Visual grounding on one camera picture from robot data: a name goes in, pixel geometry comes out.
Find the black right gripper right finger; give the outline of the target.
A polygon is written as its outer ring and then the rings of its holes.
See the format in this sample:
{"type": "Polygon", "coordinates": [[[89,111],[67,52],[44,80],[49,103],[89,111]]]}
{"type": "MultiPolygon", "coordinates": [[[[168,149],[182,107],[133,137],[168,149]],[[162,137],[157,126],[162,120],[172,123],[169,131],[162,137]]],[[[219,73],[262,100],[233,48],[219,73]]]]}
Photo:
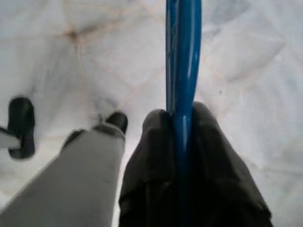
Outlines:
{"type": "Polygon", "coordinates": [[[270,227],[271,212],[211,111],[194,102],[190,227],[270,227]]]}

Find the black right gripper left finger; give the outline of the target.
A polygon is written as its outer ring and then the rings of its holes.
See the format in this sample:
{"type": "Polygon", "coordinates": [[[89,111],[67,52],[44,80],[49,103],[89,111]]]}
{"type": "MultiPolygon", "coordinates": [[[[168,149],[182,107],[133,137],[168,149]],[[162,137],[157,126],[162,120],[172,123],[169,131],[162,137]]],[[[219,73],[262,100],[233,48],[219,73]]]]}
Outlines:
{"type": "Polygon", "coordinates": [[[169,115],[151,111],[127,163],[119,198],[121,227],[175,227],[175,141],[169,115]]]}

